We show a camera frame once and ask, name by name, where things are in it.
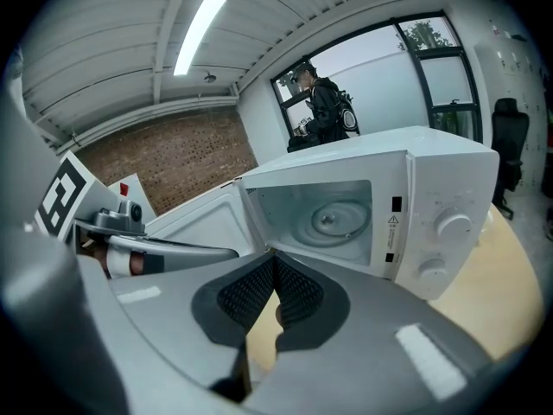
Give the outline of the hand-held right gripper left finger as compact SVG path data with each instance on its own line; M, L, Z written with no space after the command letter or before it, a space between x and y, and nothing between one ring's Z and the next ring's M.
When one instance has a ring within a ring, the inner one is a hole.
M127 405L270 405L274 393L248 377L244 327L219 305L226 286L238 298L271 273L272 256L253 254L215 265L109 280L80 256L86 306L116 370L110 386Z

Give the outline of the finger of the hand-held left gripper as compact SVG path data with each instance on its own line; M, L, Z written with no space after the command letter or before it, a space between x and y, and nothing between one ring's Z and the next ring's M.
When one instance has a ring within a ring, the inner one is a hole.
M142 255L142 271L181 271L236 259L230 248L198 246L146 236L111 236L107 243Z

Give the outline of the person's left hand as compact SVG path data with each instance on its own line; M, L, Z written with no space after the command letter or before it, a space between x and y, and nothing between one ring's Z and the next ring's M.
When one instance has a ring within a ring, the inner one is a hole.
M92 254L109 279L143 274L143 255L141 253L107 246L97 248Z

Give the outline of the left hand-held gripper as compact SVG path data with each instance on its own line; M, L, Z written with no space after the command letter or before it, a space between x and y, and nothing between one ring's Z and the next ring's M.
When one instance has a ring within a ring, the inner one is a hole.
M36 213L41 232L67 243L76 225L96 234L145 235L139 204L123 200L68 151Z

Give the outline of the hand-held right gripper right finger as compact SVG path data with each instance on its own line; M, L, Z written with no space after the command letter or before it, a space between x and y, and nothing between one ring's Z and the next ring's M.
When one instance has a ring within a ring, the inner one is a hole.
M244 406L260 414L475 414L514 368L391 281L294 255L289 262L348 298L319 347L277 355Z

